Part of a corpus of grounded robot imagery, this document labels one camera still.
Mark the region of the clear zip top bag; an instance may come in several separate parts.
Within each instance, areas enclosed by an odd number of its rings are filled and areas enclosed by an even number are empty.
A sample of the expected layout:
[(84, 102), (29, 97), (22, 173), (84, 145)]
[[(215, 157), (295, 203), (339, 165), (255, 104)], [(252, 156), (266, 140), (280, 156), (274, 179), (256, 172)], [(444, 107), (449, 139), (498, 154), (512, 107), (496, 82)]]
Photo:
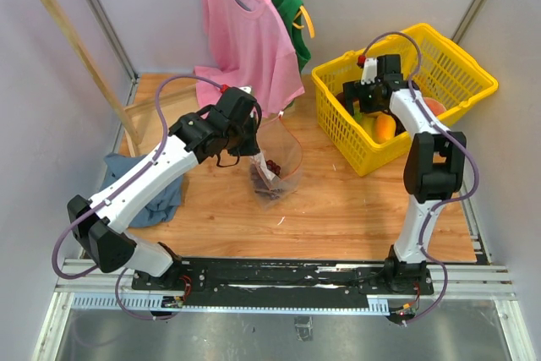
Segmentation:
[(249, 159), (249, 184), (264, 210), (295, 192), (303, 174), (303, 149), (283, 116), (280, 112), (260, 126), (260, 152)]

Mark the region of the dark purple grape bunch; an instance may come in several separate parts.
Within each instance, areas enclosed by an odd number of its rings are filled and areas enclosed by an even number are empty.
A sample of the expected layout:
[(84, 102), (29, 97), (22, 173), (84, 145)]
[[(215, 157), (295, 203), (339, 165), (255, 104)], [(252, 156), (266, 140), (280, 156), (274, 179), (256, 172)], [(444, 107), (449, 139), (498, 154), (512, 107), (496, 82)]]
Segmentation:
[(279, 187), (281, 167), (273, 160), (263, 165), (252, 161), (249, 167), (250, 182), (255, 196), (264, 202), (274, 202), (282, 198), (284, 190)]

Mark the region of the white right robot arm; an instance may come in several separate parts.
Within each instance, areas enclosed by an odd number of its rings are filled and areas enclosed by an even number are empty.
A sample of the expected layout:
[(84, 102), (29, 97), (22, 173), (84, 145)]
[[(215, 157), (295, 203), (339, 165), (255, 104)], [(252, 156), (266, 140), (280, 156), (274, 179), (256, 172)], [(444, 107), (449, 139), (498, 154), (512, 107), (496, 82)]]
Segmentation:
[(382, 269), (359, 277), (363, 292), (410, 292), (429, 277), (428, 246), (435, 224), (443, 206), (462, 187), (466, 137), (440, 122), (413, 82), (350, 81), (343, 85), (343, 98), (350, 113), (356, 102), (361, 112), (391, 113), (412, 140), (403, 173), (409, 201), (402, 231)]

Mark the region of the green custard apple toy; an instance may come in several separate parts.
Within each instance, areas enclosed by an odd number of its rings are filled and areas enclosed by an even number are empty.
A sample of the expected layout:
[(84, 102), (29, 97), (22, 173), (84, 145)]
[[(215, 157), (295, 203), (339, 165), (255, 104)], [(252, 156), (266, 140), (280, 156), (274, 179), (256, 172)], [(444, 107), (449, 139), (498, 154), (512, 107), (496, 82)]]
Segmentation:
[(357, 123), (360, 123), (363, 119), (363, 114), (361, 112), (355, 112), (353, 114), (353, 119), (357, 122)]

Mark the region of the orange yellow mango toy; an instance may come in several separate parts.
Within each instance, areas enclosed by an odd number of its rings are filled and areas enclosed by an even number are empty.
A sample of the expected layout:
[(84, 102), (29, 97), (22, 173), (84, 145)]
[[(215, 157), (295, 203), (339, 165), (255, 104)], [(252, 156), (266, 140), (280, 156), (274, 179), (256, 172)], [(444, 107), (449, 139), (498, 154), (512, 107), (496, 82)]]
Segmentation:
[(374, 141), (378, 144), (384, 144), (395, 137), (396, 121), (388, 114), (381, 113), (376, 117), (373, 127)]

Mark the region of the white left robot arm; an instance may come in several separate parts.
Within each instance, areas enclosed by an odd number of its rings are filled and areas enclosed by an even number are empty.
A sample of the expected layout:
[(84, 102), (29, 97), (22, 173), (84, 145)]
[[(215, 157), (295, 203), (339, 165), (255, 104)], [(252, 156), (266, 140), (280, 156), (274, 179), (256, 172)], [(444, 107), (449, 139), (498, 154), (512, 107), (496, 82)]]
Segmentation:
[(150, 275), (162, 289), (177, 286), (181, 269), (174, 253), (126, 230), (166, 186), (206, 159), (223, 151), (236, 158), (258, 154), (261, 116), (250, 87), (227, 87), (216, 104), (182, 115), (151, 153), (108, 188), (89, 199), (74, 196), (67, 204), (73, 235), (95, 267), (104, 273), (126, 267)]

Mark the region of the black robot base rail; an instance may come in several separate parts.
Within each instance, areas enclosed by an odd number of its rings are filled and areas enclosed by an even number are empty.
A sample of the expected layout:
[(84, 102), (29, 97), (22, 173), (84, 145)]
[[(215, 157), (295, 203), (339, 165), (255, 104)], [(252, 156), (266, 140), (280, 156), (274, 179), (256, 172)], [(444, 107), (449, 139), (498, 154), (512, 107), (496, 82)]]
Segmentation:
[(390, 260), (246, 260), (186, 257), (163, 276), (136, 271), (132, 288), (171, 295), (189, 290), (187, 304), (249, 309), (362, 309), (370, 295), (429, 296), (434, 285), (425, 263)]

